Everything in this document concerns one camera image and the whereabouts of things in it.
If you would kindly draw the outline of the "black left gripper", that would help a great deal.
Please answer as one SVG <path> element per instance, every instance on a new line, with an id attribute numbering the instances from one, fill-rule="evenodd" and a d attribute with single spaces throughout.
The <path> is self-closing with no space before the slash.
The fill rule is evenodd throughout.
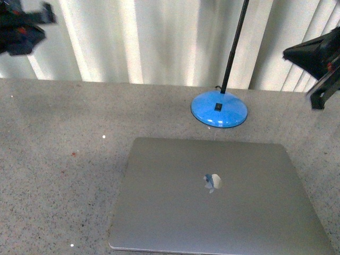
<path id="1" fill-rule="evenodd" d="M 46 39 L 40 24 L 56 23 L 53 7 L 41 3 L 41 10 L 25 12 L 21 1 L 1 1 L 1 54 L 29 55 Z"/>

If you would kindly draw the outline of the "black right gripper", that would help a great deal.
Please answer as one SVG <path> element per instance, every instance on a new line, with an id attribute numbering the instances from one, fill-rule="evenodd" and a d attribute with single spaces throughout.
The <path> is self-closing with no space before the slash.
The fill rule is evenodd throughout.
<path id="1" fill-rule="evenodd" d="M 339 27 L 283 51 L 283 59 L 313 76 L 317 82 L 307 92 L 311 108 L 324 109 L 326 101 L 339 91 Z"/>

